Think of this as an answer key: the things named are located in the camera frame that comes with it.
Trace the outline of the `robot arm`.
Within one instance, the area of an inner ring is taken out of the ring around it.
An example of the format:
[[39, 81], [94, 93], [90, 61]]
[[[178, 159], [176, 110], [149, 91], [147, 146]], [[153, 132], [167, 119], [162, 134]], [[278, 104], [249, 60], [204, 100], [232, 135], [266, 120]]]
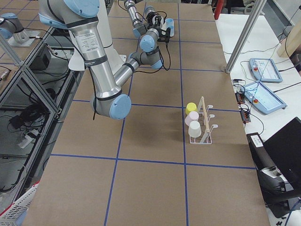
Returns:
[[90, 71], [94, 86], [91, 106], [95, 113], [116, 120], [125, 118], [131, 99], [122, 86], [141, 65], [159, 69], [163, 65], [158, 42], [168, 41], [170, 29], [154, 7], [139, 16], [134, 0], [124, 1], [133, 33], [140, 39], [140, 52], [122, 59], [112, 45], [108, 15], [103, 0], [41, 0], [40, 21], [48, 26], [67, 29], [76, 54], [83, 58], [81, 69]]
[[143, 23], [142, 16], [138, 15], [138, 11], [136, 10], [135, 1], [134, 0], [126, 0], [124, 1], [124, 6], [126, 11], [128, 12], [132, 26], [133, 33], [136, 38], [139, 38], [147, 33], [149, 29], [158, 29], [159, 24], [155, 22], [154, 17], [157, 15], [155, 13], [155, 8], [153, 6], [147, 6], [145, 9], [146, 13], [146, 23]]

